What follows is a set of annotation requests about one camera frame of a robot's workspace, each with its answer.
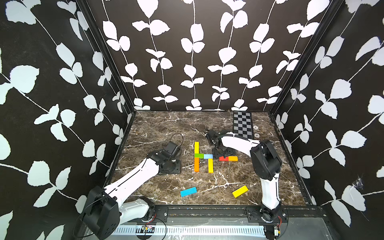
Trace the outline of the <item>red block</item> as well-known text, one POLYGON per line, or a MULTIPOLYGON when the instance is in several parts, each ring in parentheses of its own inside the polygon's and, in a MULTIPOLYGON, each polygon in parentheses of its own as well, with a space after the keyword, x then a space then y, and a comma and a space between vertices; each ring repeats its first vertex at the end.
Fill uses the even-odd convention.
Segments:
POLYGON ((229 157, 219 157, 219 161, 222 161, 222 162, 229 162, 230 159, 229 159, 229 157))

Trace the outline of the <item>small yellow block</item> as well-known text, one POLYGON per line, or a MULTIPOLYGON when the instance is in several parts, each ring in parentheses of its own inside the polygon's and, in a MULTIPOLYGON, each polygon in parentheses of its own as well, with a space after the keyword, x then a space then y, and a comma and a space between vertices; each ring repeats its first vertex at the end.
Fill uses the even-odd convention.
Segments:
POLYGON ((229 162, 237 162, 239 159, 237 156, 228 156, 229 162))

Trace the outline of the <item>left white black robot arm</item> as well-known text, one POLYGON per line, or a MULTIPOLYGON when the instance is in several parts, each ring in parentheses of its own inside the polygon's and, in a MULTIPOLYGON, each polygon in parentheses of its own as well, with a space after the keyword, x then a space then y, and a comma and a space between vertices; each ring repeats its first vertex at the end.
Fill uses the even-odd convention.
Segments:
POLYGON ((118 226, 141 219, 146 224, 156 219, 155 204, 146 197, 127 203, 129 196, 145 182, 159 174, 179 174, 181 147, 168 142, 165 148, 152 151, 132 171, 103 188, 90 190, 80 221, 99 240, 108 238, 118 226))

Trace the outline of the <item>long yellow block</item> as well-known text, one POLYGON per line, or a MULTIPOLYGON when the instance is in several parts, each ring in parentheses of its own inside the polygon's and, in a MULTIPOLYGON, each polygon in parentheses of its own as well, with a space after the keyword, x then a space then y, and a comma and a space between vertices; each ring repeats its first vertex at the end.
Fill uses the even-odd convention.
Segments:
POLYGON ((213 159, 208 159, 208 171, 209 171, 210 174, 214 173, 213 159))

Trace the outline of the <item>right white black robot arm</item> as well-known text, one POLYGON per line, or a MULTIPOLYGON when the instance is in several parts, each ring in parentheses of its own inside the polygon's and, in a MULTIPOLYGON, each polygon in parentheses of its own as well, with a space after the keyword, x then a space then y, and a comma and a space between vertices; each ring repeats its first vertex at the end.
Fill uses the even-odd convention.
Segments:
POLYGON ((253 169, 261 179, 262 207, 274 211, 281 206, 278 180, 283 161, 269 140, 252 140, 226 130, 205 130, 205 137, 213 147, 214 159, 227 158, 241 152, 251 158, 253 169))

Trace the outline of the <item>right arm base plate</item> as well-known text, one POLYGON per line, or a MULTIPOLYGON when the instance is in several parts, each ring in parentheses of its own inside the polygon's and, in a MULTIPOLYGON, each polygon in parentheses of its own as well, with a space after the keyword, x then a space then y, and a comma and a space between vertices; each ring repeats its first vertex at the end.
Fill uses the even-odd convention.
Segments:
POLYGON ((264 206, 246 207, 244 211, 249 223, 258 223, 260 225, 279 225, 288 222, 288 214, 286 211, 277 207, 269 210, 264 206))

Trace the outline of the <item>orange block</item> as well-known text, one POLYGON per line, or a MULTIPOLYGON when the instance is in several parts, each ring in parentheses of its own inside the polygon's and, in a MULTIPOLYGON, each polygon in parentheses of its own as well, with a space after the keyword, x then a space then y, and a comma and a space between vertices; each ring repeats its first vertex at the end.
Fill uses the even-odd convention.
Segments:
POLYGON ((194 158, 194 172, 198 173, 200 171, 200 159, 194 158))

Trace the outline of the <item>light blue block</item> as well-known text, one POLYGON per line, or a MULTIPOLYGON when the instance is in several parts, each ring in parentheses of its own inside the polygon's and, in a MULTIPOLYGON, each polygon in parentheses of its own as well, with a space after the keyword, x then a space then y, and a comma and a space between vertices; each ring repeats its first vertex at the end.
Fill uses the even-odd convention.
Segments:
POLYGON ((212 154, 204 154, 204 159, 205 160, 209 160, 209 159, 213 159, 214 156, 212 154))

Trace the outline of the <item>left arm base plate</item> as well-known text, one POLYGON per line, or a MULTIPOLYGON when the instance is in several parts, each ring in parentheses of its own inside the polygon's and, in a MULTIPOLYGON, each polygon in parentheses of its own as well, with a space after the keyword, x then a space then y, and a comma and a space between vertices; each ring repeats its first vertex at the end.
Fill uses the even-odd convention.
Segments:
POLYGON ((166 223, 168 219, 168 207, 162 207, 155 205, 150 207, 147 213, 141 218, 143 223, 166 223))

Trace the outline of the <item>green block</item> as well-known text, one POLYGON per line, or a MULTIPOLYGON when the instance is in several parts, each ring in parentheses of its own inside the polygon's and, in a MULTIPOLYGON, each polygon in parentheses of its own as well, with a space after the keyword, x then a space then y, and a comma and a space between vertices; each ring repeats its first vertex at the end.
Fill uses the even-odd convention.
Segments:
POLYGON ((198 159, 204 159, 204 154, 195 154, 194 157, 198 159))

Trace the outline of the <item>cyan block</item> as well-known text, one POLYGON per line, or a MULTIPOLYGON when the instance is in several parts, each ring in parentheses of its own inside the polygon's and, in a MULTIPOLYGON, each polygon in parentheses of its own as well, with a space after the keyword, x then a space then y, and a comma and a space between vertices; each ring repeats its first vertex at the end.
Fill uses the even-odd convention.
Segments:
POLYGON ((192 194, 195 194, 195 193, 197 193, 197 188, 196 187, 189 188, 189 189, 186 189, 186 190, 182 190, 180 192, 182 198, 186 197, 186 196, 189 196, 189 195, 192 195, 192 194))

